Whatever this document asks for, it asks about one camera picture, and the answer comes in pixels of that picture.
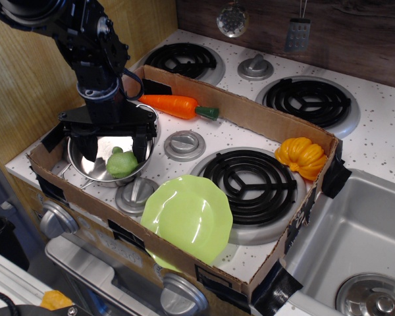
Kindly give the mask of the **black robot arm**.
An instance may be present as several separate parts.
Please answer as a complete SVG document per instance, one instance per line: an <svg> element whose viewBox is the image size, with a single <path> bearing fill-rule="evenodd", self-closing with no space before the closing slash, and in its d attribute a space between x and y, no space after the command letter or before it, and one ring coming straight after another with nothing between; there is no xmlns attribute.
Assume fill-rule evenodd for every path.
<svg viewBox="0 0 395 316"><path fill-rule="evenodd" d="M147 159L148 143L157 135L156 115L134 104L144 85L126 69L128 46L99 1L0 1L0 21L52 38L74 71L85 104L59 114L55 131L61 137L95 161L100 137L129 136L138 162Z"/></svg>

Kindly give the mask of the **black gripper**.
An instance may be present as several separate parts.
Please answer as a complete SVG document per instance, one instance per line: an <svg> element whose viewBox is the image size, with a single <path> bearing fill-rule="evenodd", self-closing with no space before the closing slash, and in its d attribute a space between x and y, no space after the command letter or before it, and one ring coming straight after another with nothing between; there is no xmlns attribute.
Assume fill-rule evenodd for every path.
<svg viewBox="0 0 395 316"><path fill-rule="evenodd" d="M157 115L127 100L115 90L103 94L95 90L82 92L85 105L59 114L77 150L95 162L98 136L132 136L132 151L139 163L147 159L150 142L157 136Z"/></svg>

